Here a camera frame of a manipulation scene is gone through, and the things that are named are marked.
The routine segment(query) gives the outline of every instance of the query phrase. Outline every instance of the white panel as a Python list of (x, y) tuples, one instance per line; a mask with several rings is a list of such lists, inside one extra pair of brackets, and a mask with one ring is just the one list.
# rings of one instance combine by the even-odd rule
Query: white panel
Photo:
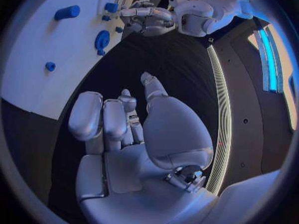
[[(122, 21), (102, 21), (98, 15), (100, 0), (46, 0), (24, 25), (8, 57), (2, 85), (2, 97), (29, 112), (58, 119), (69, 97), (101, 59), (94, 42), (101, 30), (110, 32), (109, 51), (122, 34), (115, 27)], [(58, 9), (78, 5), (77, 18), (55, 21)], [(54, 62), (53, 72), (45, 70)]]

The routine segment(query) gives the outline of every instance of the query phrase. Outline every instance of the blue light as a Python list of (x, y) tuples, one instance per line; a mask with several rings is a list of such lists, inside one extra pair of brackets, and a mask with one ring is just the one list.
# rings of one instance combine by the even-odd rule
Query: blue light
[(268, 65), (269, 65), (269, 83), (270, 83), (270, 90), (276, 91), (277, 90), (277, 78), (276, 78), (276, 68), (274, 57), (272, 54), (272, 50), (270, 47), (269, 40), (264, 30), (260, 30), (260, 35), (266, 50)]

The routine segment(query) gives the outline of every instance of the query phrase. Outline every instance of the blue knob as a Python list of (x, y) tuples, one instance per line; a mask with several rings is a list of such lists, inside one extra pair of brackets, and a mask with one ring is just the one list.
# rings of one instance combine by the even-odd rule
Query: blue knob
[(111, 18), (109, 16), (104, 15), (104, 16), (102, 16), (102, 20), (109, 21), (109, 20), (111, 20)]
[(95, 48), (98, 50), (98, 55), (103, 56), (105, 54), (104, 48), (108, 46), (110, 42), (109, 31), (100, 31), (95, 40)]
[(62, 8), (55, 13), (54, 19), (61, 20), (66, 18), (77, 17), (80, 13), (80, 7), (77, 5)]
[(115, 13), (117, 11), (117, 7), (118, 7), (117, 3), (108, 2), (105, 5), (105, 10), (107, 10), (108, 12), (111, 12), (111, 13)]
[(117, 27), (115, 28), (115, 31), (116, 31), (117, 33), (122, 33), (124, 30), (123, 30), (121, 27), (117, 26)]
[(56, 65), (53, 62), (47, 62), (45, 67), (48, 71), (54, 71), (56, 68)]

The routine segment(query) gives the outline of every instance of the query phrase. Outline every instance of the black floor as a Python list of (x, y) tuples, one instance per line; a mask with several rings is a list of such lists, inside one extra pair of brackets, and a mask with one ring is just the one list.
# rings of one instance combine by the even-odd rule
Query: black floor
[[(131, 34), (87, 76), (74, 95), (70, 109), (81, 92), (96, 91), (104, 99), (115, 99), (122, 89), (127, 88), (137, 98), (137, 112), (144, 122), (146, 101), (140, 83), (144, 71), (157, 76), (170, 96), (180, 99), (198, 114), (216, 145), (218, 104), (207, 51), (200, 40), (175, 31), (147, 38)], [(76, 202), (75, 178), (85, 147), (67, 129), (70, 109), (62, 123), (53, 155), (49, 207), (66, 221), (81, 223), (84, 218)]]

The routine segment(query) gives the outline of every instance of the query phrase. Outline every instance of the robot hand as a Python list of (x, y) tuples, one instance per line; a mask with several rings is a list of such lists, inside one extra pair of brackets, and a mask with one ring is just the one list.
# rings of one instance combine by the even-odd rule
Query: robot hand
[(125, 24), (144, 36), (161, 35), (173, 29), (202, 37), (228, 25), (234, 16), (251, 19), (249, 0), (169, 0), (173, 11), (153, 7), (149, 0), (135, 2), (120, 11)]

